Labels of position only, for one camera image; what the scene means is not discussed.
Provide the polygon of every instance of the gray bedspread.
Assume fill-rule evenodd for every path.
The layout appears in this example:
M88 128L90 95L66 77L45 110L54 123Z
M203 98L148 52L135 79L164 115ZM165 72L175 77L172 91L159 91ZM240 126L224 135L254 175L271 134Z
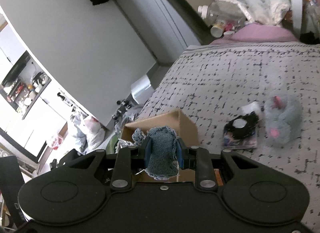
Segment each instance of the gray bedspread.
M298 42L189 47L170 68L139 119L180 108L198 127L201 146L221 151L223 126L239 108L270 92L295 94L303 105L302 136L275 145L259 127L258 148L239 151L303 182L310 205L303 223L320 232L320 47Z

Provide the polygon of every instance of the gray plush mouse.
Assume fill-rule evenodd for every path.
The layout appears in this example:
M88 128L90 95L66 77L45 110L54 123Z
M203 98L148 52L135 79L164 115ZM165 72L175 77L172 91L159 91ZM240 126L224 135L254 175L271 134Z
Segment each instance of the gray plush mouse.
M286 144L301 136L302 105L292 95L270 97L264 106L268 136Z

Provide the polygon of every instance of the bottle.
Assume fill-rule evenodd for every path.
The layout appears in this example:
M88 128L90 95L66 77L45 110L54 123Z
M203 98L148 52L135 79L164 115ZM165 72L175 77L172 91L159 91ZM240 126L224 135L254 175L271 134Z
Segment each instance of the bottle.
M60 97L61 100L62 100L65 104L67 104L68 106L70 106L70 107L73 106L73 103L72 103L69 99L67 99L62 93L58 92L58 93L57 93L57 96Z
M220 38L225 31L238 31L245 22L244 15L236 16L222 11L216 2L209 6L199 6L198 13L203 20L208 20L213 26L210 32L215 38Z
M198 7L198 14L203 20L210 22L210 25L213 25L217 20L217 16L220 14L218 5L213 2L209 6L203 5Z

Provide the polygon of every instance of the blue fabric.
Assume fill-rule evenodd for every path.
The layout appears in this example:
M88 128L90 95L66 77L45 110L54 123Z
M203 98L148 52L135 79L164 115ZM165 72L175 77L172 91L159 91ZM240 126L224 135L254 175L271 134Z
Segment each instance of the blue fabric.
M140 146L142 145L143 140L146 138L145 134L143 133L143 131L141 131L140 128L137 128L133 135L132 135L132 139L134 140L134 144L135 146Z
M135 131L132 136L135 142L141 142L139 131ZM156 180L167 180L178 174L176 143L178 135L175 130L168 126L152 128L147 136L152 139L152 149L146 172Z

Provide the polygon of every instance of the metal screw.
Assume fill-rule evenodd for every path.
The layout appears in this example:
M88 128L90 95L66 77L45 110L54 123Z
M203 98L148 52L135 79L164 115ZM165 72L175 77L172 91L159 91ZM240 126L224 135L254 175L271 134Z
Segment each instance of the metal screw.
M115 180L112 183L112 186L116 188L124 188L127 185L128 185L128 182L126 180Z
M213 180L203 180L200 182L200 186L203 188L212 188L216 185Z
M169 187L168 187L168 186L165 186L165 185L160 186L160 190L168 190L168 189L169 189Z

